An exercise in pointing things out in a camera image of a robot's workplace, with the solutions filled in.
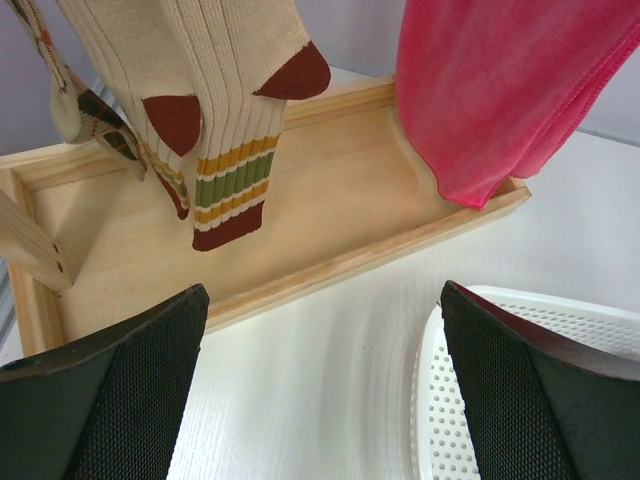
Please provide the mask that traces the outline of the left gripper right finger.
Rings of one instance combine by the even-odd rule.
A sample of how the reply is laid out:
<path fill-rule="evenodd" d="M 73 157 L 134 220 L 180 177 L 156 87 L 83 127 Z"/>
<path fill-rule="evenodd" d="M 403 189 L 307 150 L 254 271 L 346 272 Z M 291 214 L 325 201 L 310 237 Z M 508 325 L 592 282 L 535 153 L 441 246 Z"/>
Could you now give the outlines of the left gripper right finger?
<path fill-rule="evenodd" d="M 638 478 L 638 360 L 555 333 L 454 281 L 440 305 L 481 478 Z"/>

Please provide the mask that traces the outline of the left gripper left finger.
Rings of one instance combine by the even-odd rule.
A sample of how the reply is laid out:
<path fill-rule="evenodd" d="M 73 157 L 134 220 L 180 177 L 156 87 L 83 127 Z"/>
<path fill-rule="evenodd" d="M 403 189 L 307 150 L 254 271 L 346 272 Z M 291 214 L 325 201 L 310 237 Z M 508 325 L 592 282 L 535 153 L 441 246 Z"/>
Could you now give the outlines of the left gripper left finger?
<path fill-rule="evenodd" d="M 2 478 L 166 478 L 208 307 L 196 284 L 2 366 Z"/>

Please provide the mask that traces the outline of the beige striped sock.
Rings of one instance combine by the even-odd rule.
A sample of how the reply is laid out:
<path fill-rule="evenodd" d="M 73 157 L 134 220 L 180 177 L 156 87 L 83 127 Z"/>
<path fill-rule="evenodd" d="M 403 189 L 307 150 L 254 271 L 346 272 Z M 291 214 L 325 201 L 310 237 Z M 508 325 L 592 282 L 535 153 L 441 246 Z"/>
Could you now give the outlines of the beige striped sock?
<path fill-rule="evenodd" d="M 152 96 L 135 105 L 135 128 L 141 146 L 181 220 L 190 210 L 183 167 L 198 146 L 201 120 L 195 95 Z"/>
<path fill-rule="evenodd" d="M 329 66 L 291 1 L 63 1 L 60 9 L 135 128 L 135 105 L 195 95 L 198 146 L 183 167 L 193 247 L 262 223 L 287 103 L 324 92 Z"/>

